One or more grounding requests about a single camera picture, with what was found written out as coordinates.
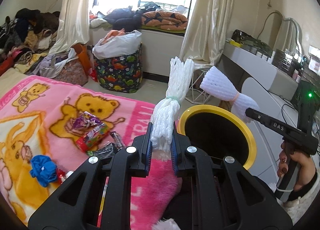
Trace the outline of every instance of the trash can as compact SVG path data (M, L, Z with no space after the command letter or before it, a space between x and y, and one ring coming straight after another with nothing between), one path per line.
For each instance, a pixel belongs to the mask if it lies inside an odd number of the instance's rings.
M253 165L257 146L249 128L231 112L213 105L196 105L181 116L177 132L189 137L215 164L232 156L245 169Z
M142 82L142 46L132 55L94 58L99 84L110 91L135 93Z

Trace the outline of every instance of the dinosaur print basket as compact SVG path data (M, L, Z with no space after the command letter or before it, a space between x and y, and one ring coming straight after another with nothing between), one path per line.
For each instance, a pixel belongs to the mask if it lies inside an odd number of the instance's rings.
M135 93L142 81L142 45L132 55L94 59L99 84L111 91Z

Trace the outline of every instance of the black sleeve cuff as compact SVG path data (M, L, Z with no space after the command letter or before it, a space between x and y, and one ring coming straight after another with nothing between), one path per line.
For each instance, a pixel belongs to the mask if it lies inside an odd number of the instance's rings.
M313 185L315 184L316 180L317 180L317 176L318 173L316 171L315 175L313 176L312 180L305 186L302 187L302 189L300 189L299 191L292 191L288 201L294 201L296 199L298 199L299 197L303 197L305 194L307 194L310 189L313 187Z

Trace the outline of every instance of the baseboard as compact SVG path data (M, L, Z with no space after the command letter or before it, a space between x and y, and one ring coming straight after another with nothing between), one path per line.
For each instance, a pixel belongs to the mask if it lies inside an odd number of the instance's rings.
M163 75L158 75L158 74L153 74L153 73L149 73L149 72L144 72L143 78L154 80L154 81L159 81L159 82L163 82L163 83L169 82L169 77L163 76Z

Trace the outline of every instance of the yellow bucket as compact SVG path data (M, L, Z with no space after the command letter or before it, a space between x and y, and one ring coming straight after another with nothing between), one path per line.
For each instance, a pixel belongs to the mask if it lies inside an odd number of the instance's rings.
M188 136L191 144L204 150L215 163L232 156L248 170L257 155L256 142L245 123L213 105L187 109L179 120L177 132Z

